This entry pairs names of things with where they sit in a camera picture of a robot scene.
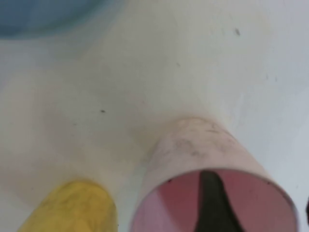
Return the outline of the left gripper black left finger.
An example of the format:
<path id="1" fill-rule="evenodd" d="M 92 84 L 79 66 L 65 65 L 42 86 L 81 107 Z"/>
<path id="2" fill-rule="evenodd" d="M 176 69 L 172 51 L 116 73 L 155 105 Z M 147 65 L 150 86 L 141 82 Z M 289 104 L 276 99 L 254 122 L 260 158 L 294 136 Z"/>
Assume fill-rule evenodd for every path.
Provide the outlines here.
<path id="1" fill-rule="evenodd" d="M 242 232 L 224 184 L 216 172 L 201 171 L 198 186 L 196 232 Z"/>

